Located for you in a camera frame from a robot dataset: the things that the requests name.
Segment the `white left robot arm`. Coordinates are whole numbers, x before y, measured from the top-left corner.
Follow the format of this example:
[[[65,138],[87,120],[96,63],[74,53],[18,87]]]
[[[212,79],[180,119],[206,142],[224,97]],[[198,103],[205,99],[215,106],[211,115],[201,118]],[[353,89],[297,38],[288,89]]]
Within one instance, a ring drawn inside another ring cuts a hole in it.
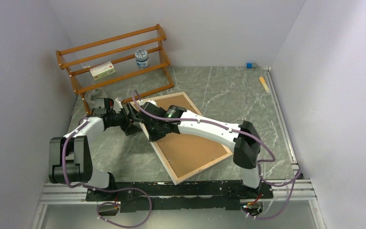
[[[116,197],[117,187],[111,173],[95,169],[89,143],[110,127],[119,127],[126,136],[141,131],[135,124],[137,111],[130,105],[122,105],[117,98],[99,98],[92,114],[84,117],[70,133],[54,137],[49,143],[49,181],[65,184],[70,188],[85,186],[98,188],[105,200]]]

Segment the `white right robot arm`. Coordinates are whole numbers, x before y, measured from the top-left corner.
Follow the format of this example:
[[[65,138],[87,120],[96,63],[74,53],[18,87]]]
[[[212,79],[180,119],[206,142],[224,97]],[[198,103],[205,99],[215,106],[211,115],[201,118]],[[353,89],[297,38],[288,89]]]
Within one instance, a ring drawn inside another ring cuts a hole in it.
[[[149,101],[137,106],[137,117],[145,125],[150,141],[176,133],[220,143],[231,150],[233,162],[241,169],[244,194],[254,198],[261,192],[260,170],[257,167],[261,141],[252,123],[244,121],[239,125],[220,122],[176,105],[164,110]]]

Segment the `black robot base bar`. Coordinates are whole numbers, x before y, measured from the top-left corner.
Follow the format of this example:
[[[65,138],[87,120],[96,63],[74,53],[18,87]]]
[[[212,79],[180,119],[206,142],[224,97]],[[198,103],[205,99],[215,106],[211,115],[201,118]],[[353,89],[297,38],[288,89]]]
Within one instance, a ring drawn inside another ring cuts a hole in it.
[[[173,182],[116,182],[103,191],[88,189],[88,202],[117,202],[121,213],[141,210],[239,210],[247,202],[272,199],[272,187],[250,188],[242,180]]]

